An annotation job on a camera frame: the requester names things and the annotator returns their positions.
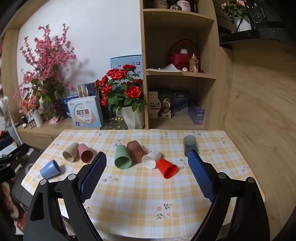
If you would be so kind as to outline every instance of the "screw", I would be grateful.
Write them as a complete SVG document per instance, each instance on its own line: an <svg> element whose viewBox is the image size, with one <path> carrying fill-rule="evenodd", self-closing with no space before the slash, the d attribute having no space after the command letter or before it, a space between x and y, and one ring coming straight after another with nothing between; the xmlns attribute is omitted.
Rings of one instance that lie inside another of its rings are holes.
<svg viewBox="0 0 296 241"><path fill-rule="evenodd" d="M40 184L41 185L44 185L46 183L46 179L42 179L41 181L40 181Z"/></svg>
<svg viewBox="0 0 296 241"><path fill-rule="evenodd" d="M255 179L254 179L253 177L249 177L249 178L248 178L248 181L249 181L250 183L255 183Z"/></svg>
<svg viewBox="0 0 296 241"><path fill-rule="evenodd" d="M227 175L223 172L219 173L218 175L221 179L225 179L227 177Z"/></svg>
<svg viewBox="0 0 296 241"><path fill-rule="evenodd" d="M75 179L75 177L76 177L75 174L70 174L70 175L68 176L68 179L69 179L69 180L73 180L73 179Z"/></svg>

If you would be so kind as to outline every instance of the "potted plant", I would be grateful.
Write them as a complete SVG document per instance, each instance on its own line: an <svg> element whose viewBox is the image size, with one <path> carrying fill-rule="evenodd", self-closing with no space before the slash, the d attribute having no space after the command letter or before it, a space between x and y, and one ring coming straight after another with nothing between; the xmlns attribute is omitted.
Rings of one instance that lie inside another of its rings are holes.
<svg viewBox="0 0 296 241"><path fill-rule="evenodd" d="M245 10L245 2L242 0L227 0L226 3L222 4L222 12L225 13L225 15L231 19L231 22L236 27L239 26L239 23L242 19L243 12L244 12L244 18L238 28L238 31L245 31L245 30L251 30L251 24L250 20L248 18L248 12Z"/></svg>
<svg viewBox="0 0 296 241"><path fill-rule="evenodd" d="M101 92L101 104L110 111L121 112L129 129L142 129L144 126L143 80L135 73L136 66L126 64L123 69L111 69L102 80L95 82L96 96Z"/></svg>
<svg viewBox="0 0 296 241"><path fill-rule="evenodd" d="M65 92L65 86L70 90L74 90L71 83L63 83L61 70L67 60L76 59L74 54L75 48L70 48L70 41L67 41L68 27L63 24L62 37L55 36L50 39L49 24L45 27L39 26L38 30L43 30L43 39L34 39L36 43L35 53L28 43L28 37L25 37L25 46L20 48L26 62L30 64L34 70L24 73L23 82L17 87L14 98L20 101L20 107L24 107L27 111L32 110L33 114L40 107L40 100L43 101L44 110L59 118L64 115L64 107L62 104L62 96Z"/></svg>

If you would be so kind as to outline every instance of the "red rose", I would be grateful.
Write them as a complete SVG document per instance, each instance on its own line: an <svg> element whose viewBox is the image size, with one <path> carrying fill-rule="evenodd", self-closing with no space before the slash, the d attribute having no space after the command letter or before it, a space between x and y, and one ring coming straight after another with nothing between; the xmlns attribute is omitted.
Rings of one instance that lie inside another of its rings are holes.
<svg viewBox="0 0 296 241"><path fill-rule="evenodd" d="M94 90L97 90L98 87L99 87L99 83L100 81L99 80L96 80L95 83L94 83Z"/></svg>
<svg viewBox="0 0 296 241"><path fill-rule="evenodd" d="M134 66L134 65L130 65L130 64L125 64L124 66L123 66L123 68L124 68L124 70L127 70L127 71L135 71L136 70L136 66Z"/></svg>
<svg viewBox="0 0 296 241"><path fill-rule="evenodd" d="M142 92L140 90L139 86L129 86L126 90L126 95L130 98L139 98L141 96Z"/></svg>
<svg viewBox="0 0 296 241"><path fill-rule="evenodd" d="M119 69L111 69L107 72L106 75L111 76L113 73L117 72Z"/></svg>
<svg viewBox="0 0 296 241"><path fill-rule="evenodd" d="M111 75L111 78L113 80L122 80L124 79L124 77L126 76L128 72L123 70L123 69L120 69L118 70L117 72L114 72L112 75Z"/></svg>
<svg viewBox="0 0 296 241"><path fill-rule="evenodd" d="M102 96L101 104L102 104L102 106L106 106L107 105L106 95L103 95Z"/></svg>
<svg viewBox="0 0 296 241"><path fill-rule="evenodd" d="M108 82L108 76L105 75L102 80L100 81L100 87L104 87Z"/></svg>
<svg viewBox="0 0 296 241"><path fill-rule="evenodd" d="M138 79L138 80L135 80L137 84L139 85L142 85L143 84L143 80L142 79Z"/></svg>
<svg viewBox="0 0 296 241"><path fill-rule="evenodd" d="M109 91L112 89L112 85L106 85L102 90L101 93L102 94L108 94Z"/></svg>

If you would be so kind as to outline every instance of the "tablecloth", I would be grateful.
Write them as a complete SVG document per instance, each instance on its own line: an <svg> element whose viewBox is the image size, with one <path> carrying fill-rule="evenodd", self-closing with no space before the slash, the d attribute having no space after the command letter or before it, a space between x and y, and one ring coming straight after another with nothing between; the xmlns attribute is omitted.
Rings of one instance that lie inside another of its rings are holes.
<svg viewBox="0 0 296 241"><path fill-rule="evenodd" d="M199 155L211 163L218 172L233 179L245 180L254 174L247 162L224 131L166 131L166 130L65 130L45 150L22 182L34 194L40 169L55 159L62 174L50 181L65 179L78 173L84 165L81 160L67 162L63 150L73 142L85 143L94 151L103 151L107 167L92 197L84 207L94 226L101 231L138 238L169 238L193 234L202 223L211 203L202 192L184 156L183 138L194 135ZM115 149L137 140L145 150L161 151L164 158L179 167L178 173L164 179L157 169L136 164L120 170L114 165ZM67 217L63 200L59 200L61 213ZM225 218L230 222L235 198Z"/></svg>

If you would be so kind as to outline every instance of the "plastic cup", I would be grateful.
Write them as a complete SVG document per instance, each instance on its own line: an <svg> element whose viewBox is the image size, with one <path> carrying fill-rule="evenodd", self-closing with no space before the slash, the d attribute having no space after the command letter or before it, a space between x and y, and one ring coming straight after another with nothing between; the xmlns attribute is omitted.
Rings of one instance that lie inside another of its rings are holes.
<svg viewBox="0 0 296 241"><path fill-rule="evenodd" d="M185 136L183 139L183 147L184 147L184 155L188 156L188 153L191 150L196 150L197 152L197 145L196 145L196 138L193 135Z"/></svg>
<svg viewBox="0 0 296 241"><path fill-rule="evenodd" d="M178 172L178 167L170 163L166 159L160 159L157 162L156 167L158 168L158 170L160 170L165 179L171 178Z"/></svg>
<svg viewBox="0 0 296 241"><path fill-rule="evenodd" d="M116 147L114 164L119 169L127 169L131 166L131 157L125 145Z"/></svg>
<svg viewBox="0 0 296 241"><path fill-rule="evenodd" d="M78 146L79 144L77 142L74 142L63 151L63 157L68 162L74 162L78 154Z"/></svg>
<svg viewBox="0 0 296 241"><path fill-rule="evenodd" d="M143 150L139 142L131 141L126 145L128 152L131 156L131 160L134 163L141 163L143 156L147 155L147 153Z"/></svg>
<svg viewBox="0 0 296 241"><path fill-rule="evenodd" d="M157 161L161 158L161 153L157 150L149 152L147 155L142 157L143 164L149 169L156 167Z"/></svg>
<svg viewBox="0 0 296 241"><path fill-rule="evenodd" d="M79 152L81 160L84 163L90 163L94 158L93 151L85 144L80 144L78 146L78 152Z"/></svg>
<svg viewBox="0 0 296 241"><path fill-rule="evenodd" d="M61 173L61 169L55 160L50 161L40 170L40 174L44 179L50 179Z"/></svg>

